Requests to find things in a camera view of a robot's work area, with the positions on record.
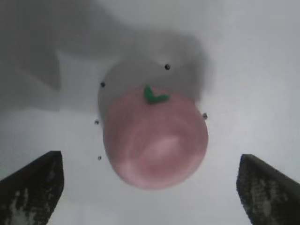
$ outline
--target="pink fruit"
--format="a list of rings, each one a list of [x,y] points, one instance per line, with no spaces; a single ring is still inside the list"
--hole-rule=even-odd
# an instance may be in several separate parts
[[[201,164],[207,143],[195,103],[177,94],[149,104],[143,88],[132,90],[112,103],[105,120],[110,163],[125,182],[140,188],[165,188],[188,178]]]

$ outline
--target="white surface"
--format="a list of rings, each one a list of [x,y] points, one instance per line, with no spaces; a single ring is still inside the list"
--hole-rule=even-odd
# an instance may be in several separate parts
[[[299,7],[296,0],[53,0],[47,9],[61,89],[0,64],[0,179],[61,150],[65,189],[51,225],[249,225],[235,186],[242,153],[300,182]],[[0,37],[7,27],[2,22]],[[27,32],[39,40],[41,30]],[[132,52],[185,64],[194,57],[185,57],[191,39],[212,68],[199,103],[209,117],[206,158],[173,188],[128,186],[110,167],[94,125],[99,83]],[[3,48],[7,40],[0,41]],[[30,49],[23,54],[32,57]]]

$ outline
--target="white background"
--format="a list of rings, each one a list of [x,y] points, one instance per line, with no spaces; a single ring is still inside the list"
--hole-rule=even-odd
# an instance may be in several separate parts
[[[236,192],[242,153],[300,182],[299,1],[29,0],[15,11],[20,2],[0,0],[0,179],[62,151],[49,224],[249,225]],[[210,68],[197,102],[209,117],[204,162],[172,188],[131,187],[94,125],[100,82],[132,53],[184,65],[195,43]]]

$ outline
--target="pink peach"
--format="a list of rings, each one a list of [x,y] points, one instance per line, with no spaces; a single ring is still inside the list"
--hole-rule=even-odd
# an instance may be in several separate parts
[[[156,95],[168,94],[154,89]],[[110,163],[127,183],[166,188],[188,178],[208,144],[205,121],[195,103],[177,94],[149,104],[143,88],[115,100],[105,120],[104,144]]]

